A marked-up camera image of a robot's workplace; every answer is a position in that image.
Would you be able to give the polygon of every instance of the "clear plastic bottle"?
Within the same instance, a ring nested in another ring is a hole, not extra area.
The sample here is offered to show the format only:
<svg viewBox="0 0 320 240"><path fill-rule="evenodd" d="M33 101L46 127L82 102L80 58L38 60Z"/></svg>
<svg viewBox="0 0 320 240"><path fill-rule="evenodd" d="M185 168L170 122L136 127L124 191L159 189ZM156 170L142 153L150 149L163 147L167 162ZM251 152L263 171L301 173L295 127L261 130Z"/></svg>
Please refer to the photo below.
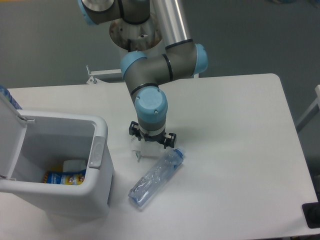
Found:
<svg viewBox="0 0 320 240"><path fill-rule="evenodd" d="M170 149L160 160L134 185L128 196L139 207L167 182L179 165L184 161L184 151Z"/></svg>

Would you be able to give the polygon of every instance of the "gray latch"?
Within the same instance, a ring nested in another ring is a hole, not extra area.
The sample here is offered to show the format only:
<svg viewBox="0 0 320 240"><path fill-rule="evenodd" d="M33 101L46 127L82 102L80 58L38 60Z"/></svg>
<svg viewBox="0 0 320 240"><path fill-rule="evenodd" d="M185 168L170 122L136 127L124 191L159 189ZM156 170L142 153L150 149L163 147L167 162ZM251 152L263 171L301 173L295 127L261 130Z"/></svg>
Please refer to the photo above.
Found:
<svg viewBox="0 0 320 240"><path fill-rule="evenodd" d="M92 151L89 159L89 168L100 169L101 161L104 155L106 138L103 136L95 136L92 144Z"/></svg>

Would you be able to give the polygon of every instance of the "metal arm tube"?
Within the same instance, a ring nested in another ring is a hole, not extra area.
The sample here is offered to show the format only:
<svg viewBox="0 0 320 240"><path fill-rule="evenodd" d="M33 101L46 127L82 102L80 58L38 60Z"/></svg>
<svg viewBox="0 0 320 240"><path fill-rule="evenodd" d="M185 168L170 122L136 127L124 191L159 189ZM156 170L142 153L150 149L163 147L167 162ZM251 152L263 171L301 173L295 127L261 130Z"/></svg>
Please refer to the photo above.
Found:
<svg viewBox="0 0 320 240"><path fill-rule="evenodd" d="M166 46L191 39L181 0L153 0Z"/></svg>

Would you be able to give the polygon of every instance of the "white trash bin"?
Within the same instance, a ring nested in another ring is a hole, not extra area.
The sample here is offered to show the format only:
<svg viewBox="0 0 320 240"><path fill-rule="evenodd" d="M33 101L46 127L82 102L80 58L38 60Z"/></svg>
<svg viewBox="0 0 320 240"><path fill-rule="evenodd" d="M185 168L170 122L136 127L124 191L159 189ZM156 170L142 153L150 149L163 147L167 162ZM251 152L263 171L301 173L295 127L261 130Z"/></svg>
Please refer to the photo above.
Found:
<svg viewBox="0 0 320 240"><path fill-rule="evenodd" d="M114 166L101 117L16 110L0 93L0 192L12 193L48 213L102 217ZM51 167L88 160L80 185L43 183Z"/></svg>

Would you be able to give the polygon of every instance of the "black ring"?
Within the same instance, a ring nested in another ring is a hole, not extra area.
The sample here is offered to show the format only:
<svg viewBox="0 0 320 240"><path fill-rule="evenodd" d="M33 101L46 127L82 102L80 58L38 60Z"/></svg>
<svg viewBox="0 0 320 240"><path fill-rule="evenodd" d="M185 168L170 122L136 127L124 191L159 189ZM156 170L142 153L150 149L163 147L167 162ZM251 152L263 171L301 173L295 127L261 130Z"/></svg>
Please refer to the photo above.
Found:
<svg viewBox="0 0 320 240"><path fill-rule="evenodd" d="M153 87L159 87L157 84L155 83L145 83L145 84L142 84L140 86L137 86L130 94L130 96L132 97L138 90L142 89L142 88L145 88L145 87L150 87L150 86L153 86Z"/></svg>
<svg viewBox="0 0 320 240"><path fill-rule="evenodd" d="M149 16L145 19L145 20L142 20L142 21L128 21L126 20L124 17L122 17L123 21L125 21L127 24L131 24L131 25L139 25L139 24L144 24L146 21L148 21L150 18L150 14Z"/></svg>
<svg viewBox="0 0 320 240"><path fill-rule="evenodd" d="M166 65L168 66L169 75L170 75L170 82L172 82L174 80L174 72L172 71L170 60L166 54L162 54L162 56L164 57L164 59L166 61Z"/></svg>
<svg viewBox="0 0 320 240"><path fill-rule="evenodd" d="M186 43L190 43L190 42L193 42L193 39L190 38L190 39L187 39L187 40L183 40L183 41L180 41L180 42L176 42L176 43L173 43L171 45L168 45L165 47L165 50L168 50L170 48L173 48L175 46L178 46L178 45L181 45L181 44L186 44Z"/></svg>
<svg viewBox="0 0 320 240"><path fill-rule="evenodd" d="M118 0L119 10L120 10L120 17L123 18L125 15L124 5L122 4L122 0Z"/></svg>

